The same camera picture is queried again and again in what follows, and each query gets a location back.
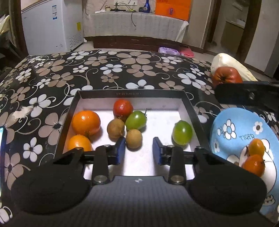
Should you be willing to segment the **floral black tablecloth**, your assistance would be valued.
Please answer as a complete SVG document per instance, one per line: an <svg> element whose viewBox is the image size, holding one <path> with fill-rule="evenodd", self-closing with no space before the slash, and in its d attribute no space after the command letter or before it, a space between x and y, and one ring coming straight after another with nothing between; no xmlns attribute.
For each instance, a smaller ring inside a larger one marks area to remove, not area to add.
<svg viewBox="0 0 279 227"><path fill-rule="evenodd" d="M183 90L203 126L227 109L214 98L211 64L155 52L81 51L28 56L1 79L4 153L1 226L17 214L10 187L22 173L50 160L76 92L98 89Z"/></svg>

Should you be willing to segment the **white napa cabbage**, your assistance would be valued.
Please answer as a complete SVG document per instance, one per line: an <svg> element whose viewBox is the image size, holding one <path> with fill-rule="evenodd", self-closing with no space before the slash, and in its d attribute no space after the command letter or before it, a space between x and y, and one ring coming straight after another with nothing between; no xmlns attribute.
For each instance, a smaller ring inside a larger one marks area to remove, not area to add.
<svg viewBox="0 0 279 227"><path fill-rule="evenodd" d="M213 58L210 67L211 74L214 75L219 67L233 67L238 71L243 81L257 81L247 67L229 54L219 53Z"/></svg>

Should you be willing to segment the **green tomato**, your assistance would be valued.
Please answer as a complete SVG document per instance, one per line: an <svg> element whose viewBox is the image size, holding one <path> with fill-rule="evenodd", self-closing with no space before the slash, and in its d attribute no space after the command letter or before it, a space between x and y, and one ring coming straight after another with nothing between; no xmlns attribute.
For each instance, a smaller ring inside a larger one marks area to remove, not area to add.
<svg viewBox="0 0 279 227"><path fill-rule="evenodd" d="M193 136L193 130L191 125L183 120L178 121L172 132L172 138L174 142L180 146L187 145Z"/></svg>
<svg viewBox="0 0 279 227"><path fill-rule="evenodd" d="M140 130L146 126L147 118L142 111L134 111L127 118L125 125L127 130Z"/></svg>

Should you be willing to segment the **purple plastic container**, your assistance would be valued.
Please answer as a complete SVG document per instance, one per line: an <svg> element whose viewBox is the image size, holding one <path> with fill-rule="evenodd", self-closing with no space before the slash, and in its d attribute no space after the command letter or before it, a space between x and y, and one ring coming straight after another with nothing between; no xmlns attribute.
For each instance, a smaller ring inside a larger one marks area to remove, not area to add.
<svg viewBox="0 0 279 227"><path fill-rule="evenodd" d="M180 55L178 50L167 47L158 48L158 52L163 54Z"/></svg>

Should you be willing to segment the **pink cloth on floor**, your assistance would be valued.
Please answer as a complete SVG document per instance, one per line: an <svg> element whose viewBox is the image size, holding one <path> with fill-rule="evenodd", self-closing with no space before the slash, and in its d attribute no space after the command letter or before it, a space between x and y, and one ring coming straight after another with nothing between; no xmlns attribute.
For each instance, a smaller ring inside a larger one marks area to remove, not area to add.
<svg viewBox="0 0 279 227"><path fill-rule="evenodd" d="M181 47L179 49L179 53L180 53L181 56L185 56L187 58L193 58L194 57L194 53L189 47Z"/></svg>

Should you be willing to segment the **dark red tomato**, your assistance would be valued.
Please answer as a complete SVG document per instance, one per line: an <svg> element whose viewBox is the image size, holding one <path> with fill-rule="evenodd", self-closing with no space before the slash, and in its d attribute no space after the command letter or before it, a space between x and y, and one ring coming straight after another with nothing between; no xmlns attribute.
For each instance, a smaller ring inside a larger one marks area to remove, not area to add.
<svg viewBox="0 0 279 227"><path fill-rule="evenodd" d="M216 69L211 75L213 87L219 84L242 83L243 80L238 71L233 67L223 66Z"/></svg>

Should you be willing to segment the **white power strip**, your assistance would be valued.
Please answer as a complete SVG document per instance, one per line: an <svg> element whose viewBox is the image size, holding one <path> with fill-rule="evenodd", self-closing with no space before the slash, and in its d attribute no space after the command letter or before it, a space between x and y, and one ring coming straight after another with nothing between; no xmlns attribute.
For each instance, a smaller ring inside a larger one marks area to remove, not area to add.
<svg viewBox="0 0 279 227"><path fill-rule="evenodd" d="M131 6L131 7L135 7L138 5L138 1L137 0L114 0L114 6L115 5L124 5L124 6Z"/></svg>

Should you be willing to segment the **white chest freezer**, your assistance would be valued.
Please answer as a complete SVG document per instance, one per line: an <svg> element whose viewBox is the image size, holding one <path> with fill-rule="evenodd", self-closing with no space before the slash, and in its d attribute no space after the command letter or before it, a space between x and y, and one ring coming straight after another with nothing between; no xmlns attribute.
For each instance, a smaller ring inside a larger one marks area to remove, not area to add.
<svg viewBox="0 0 279 227"><path fill-rule="evenodd" d="M69 52L83 43L82 1L38 1L21 17L29 55Z"/></svg>

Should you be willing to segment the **cabinet with white cover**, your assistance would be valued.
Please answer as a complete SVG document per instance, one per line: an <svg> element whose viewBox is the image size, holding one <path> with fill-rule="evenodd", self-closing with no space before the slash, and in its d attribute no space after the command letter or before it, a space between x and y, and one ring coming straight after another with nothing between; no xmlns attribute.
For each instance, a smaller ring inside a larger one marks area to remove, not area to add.
<svg viewBox="0 0 279 227"><path fill-rule="evenodd" d="M102 12L88 16L84 37L95 48L177 50L188 25L188 21L150 13Z"/></svg>

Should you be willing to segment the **blue glass bottle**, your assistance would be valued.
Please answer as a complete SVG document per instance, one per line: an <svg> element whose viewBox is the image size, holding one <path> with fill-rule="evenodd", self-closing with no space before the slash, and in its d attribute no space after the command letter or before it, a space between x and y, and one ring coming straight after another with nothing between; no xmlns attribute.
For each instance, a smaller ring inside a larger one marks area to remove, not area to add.
<svg viewBox="0 0 279 227"><path fill-rule="evenodd" d="M149 0L146 0L143 7L139 7L139 12L150 13L150 10L151 8L150 8Z"/></svg>

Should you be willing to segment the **yellow orange fruit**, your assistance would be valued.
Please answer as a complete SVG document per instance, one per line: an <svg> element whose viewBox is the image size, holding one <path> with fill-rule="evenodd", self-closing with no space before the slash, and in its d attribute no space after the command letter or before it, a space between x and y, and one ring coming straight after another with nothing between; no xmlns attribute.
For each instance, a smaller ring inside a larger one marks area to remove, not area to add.
<svg viewBox="0 0 279 227"><path fill-rule="evenodd" d="M260 139L253 139L246 147L245 155L248 156L259 155L263 157L264 152L265 152L265 146L263 142Z"/></svg>

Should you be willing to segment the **orange persimmon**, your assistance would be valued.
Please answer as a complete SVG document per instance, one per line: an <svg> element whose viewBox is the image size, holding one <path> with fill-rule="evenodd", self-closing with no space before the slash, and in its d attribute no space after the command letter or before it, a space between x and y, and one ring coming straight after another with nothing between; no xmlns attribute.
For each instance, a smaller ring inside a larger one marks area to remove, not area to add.
<svg viewBox="0 0 279 227"><path fill-rule="evenodd" d="M257 175L258 177L262 177L265 171L264 159L258 154L249 156L242 164L242 168Z"/></svg>

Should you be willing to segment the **small orange tangerine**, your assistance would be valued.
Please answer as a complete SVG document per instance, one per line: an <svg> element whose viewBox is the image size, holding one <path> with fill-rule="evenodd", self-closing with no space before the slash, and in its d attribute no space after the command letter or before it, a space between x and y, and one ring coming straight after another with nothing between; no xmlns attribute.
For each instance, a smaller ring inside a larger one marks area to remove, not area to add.
<svg viewBox="0 0 279 227"><path fill-rule="evenodd" d="M67 148L72 150L74 148L83 148L85 152L92 151L91 141L83 135L75 135L71 137L68 141Z"/></svg>

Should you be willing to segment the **black shallow box white lining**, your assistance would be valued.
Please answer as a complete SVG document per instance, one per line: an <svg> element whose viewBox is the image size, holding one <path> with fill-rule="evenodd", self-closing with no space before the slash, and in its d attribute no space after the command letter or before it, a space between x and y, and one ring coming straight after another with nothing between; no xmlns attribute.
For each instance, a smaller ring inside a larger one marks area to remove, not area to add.
<svg viewBox="0 0 279 227"><path fill-rule="evenodd" d="M168 176L172 148L209 148L184 91L78 91L62 127L55 156L81 146L91 158L107 146L109 174Z"/></svg>

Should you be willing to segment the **orange gift box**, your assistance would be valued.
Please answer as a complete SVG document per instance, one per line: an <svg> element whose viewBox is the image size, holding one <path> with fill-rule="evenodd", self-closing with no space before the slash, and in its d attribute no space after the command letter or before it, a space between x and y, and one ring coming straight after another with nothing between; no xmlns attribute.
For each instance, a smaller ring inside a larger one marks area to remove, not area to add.
<svg viewBox="0 0 279 227"><path fill-rule="evenodd" d="M191 0L157 0L155 14L175 19L189 19Z"/></svg>

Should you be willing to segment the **large orange tangerine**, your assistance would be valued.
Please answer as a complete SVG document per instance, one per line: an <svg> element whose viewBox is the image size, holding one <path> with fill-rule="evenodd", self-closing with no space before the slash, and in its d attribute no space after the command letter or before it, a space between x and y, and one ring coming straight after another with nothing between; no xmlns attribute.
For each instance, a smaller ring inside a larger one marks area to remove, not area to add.
<svg viewBox="0 0 279 227"><path fill-rule="evenodd" d="M76 134L91 136L99 132L101 120L97 113L84 110L73 116L71 126Z"/></svg>

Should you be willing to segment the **blue tiger cartoon plate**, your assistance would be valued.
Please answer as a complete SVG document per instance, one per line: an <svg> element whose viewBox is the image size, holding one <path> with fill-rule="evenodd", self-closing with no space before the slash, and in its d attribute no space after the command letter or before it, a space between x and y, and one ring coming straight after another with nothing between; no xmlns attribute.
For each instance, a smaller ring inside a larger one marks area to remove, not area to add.
<svg viewBox="0 0 279 227"><path fill-rule="evenodd" d="M278 121L273 113L257 114L243 108L221 111L211 127L210 146L221 158L242 166L247 160L248 145L260 139L265 147L265 170L261 179L267 187L267 196L260 210L273 222L278 221Z"/></svg>

